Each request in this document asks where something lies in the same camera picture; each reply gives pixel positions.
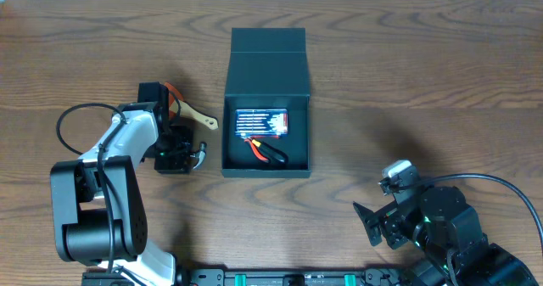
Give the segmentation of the small claw hammer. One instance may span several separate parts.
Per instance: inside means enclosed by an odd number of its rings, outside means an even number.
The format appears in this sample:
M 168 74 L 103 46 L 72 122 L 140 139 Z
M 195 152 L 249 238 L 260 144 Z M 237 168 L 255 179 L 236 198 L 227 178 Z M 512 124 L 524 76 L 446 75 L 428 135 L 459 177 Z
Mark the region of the small claw hammer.
M 199 149 L 194 153 L 191 153 L 190 157 L 193 160 L 193 169 L 197 170 L 205 161 L 207 155 L 207 143 L 201 142 Z

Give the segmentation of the orange scraper wooden handle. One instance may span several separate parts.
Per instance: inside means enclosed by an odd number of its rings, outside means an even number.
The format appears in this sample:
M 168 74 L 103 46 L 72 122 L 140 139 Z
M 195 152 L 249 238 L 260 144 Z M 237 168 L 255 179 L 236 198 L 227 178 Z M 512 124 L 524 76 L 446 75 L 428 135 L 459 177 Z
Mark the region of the orange scraper wooden handle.
M 169 90 L 169 119 L 173 121 L 177 115 L 181 118 L 187 118 L 206 126 L 210 130 L 217 130 L 219 124 L 216 118 L 204 115 L 190 106 L 182 94 L 169 82 L 165 82 L 164 86 Z

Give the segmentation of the blue screwdriver set case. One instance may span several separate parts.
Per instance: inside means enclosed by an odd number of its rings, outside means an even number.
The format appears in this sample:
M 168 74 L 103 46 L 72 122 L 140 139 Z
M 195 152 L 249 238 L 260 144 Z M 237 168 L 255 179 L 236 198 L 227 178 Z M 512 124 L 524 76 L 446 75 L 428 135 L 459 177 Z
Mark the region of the blue screwdriver set case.
M 288 133 L 286 109 L 237 109 L 235 134 L 239 137 L 277 136 Z

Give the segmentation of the black yellow screwdriver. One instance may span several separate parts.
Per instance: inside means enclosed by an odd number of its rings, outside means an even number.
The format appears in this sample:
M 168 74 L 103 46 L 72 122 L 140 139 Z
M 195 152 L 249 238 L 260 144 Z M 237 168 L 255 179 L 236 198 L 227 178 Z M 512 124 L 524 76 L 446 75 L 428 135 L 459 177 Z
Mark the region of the black yellow screwdriver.
M 259 140 L 253 139 L 254 142 L 260 142 L 259 151 L 269 159 L 269 163 L 285 165 L 287 163 L 288 157 L 278 149 L 273 148 L 267 143 L 261 142 Z

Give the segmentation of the red handled pliers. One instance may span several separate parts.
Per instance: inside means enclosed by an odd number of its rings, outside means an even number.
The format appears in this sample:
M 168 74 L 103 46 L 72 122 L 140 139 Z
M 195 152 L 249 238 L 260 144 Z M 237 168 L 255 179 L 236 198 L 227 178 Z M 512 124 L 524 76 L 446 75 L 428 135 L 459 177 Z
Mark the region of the red handled pliers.
M 244 141 L 250 146 L 251 148 L 251 151 L 253 153 L 253 155 L 260 161 L 264 162 L 264 163 L 269 163 L 269 159 L 267 157 L 265 157 L 260 151 L 259 151 L 259 146 L 260 146 L 260 142 L 254 142 L 253 138 L 252 137 L 248 137 L 248 138 L 245 138 Z

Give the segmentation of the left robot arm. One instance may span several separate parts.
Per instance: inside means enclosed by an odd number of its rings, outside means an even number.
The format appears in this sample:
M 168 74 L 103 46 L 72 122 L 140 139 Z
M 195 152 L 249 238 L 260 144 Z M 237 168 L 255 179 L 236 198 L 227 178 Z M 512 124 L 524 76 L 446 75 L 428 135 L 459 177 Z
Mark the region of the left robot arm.
M 137 101 L 110 106 L 111 125 L 76 160 L 50 171 L 54 240 L 59 257 L 88 267 L 84 285 L 189 285 L 190 273 L 148 237 L 136 170 L 154 160 L 160 174 L 189 172 L 192 132 L 176 125 L 180 93 L 144 82 Z

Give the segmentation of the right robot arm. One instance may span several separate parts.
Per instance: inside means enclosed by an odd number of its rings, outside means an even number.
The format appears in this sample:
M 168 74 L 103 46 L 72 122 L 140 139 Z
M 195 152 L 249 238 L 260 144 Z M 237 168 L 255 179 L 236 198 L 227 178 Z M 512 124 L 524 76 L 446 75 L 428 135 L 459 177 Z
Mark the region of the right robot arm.
M 483 179 L 510 188 L 525 203 L 538 228 L 534 206 L 517 187 L 499 177 L 460 173 L 420 177 L 408 165 L 384 171 L 379 185 L 393 202 L 377 211 L 354 203 L 370 244 L 382 241 L 396 250 L 413 243 L 424 253 L 415 266 L 386 275 L 388 285 L 535 285 L 528 267 L 498 244 L 489 242 L 477 211 L 457 187 L 446 181 Z

